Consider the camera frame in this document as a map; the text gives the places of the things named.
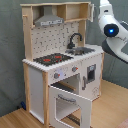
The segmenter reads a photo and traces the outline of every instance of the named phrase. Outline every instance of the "white robot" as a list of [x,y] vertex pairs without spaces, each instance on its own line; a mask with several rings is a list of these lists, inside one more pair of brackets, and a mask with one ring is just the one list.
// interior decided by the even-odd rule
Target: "white robot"
[[103,50],[116,58],[128,63],[128,55],[121,52],[128,42],[128,24],[118,22],[114,18],[112,5],[108,0],[100,0],[99,26],[107,37],[102,43]]

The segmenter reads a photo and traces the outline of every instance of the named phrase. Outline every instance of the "control knob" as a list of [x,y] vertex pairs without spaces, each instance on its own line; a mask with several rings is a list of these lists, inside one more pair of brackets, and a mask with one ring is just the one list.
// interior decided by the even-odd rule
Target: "control knob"
[[55,79],[58,79],[59,76],[60,76],[60,74],[58,74],[58,73],[55,73],[55,74],[54,74],[54,78],[55,78]]
[[75,72],[78,68],[77,67],[73,67],[72,71]]

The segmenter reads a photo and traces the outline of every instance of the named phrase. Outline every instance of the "backsplash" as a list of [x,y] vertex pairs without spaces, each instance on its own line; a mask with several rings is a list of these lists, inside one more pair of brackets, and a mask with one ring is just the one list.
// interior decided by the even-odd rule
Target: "backsplash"
[[[33,58],[66,50],[71,35],[78,33],[78,28],[79,22],[72,22],[32,29]],[[73,43],[78,46],[78,36],[73,38]]]

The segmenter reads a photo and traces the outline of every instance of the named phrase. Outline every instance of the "toy kitchen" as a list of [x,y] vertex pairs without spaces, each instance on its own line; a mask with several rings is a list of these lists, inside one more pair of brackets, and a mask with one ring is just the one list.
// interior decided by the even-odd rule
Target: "toy kitchen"
[[26,109],[45,128],[75,128],[65,118],[81,111],[90,128],[92,102],[101,95],[104,52],[85,43],[91,2],[22,4]]

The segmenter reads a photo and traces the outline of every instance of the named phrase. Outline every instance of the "faucet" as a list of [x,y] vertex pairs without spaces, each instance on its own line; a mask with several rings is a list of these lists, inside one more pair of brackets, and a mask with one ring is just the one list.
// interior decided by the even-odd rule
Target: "faucet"
[[72,42],[73,37],[74,37],[75,35],[80,36],[80,41],[83,40],[83,39],[82,39],[82,35],[81,35],[80,33],[74,33],[74,34],[71,36],[71,38],[70,38],[70,43],[68,44],[68,49],[72,49],[73,47],[75,47],[75,44],[73,44],[73,42]]

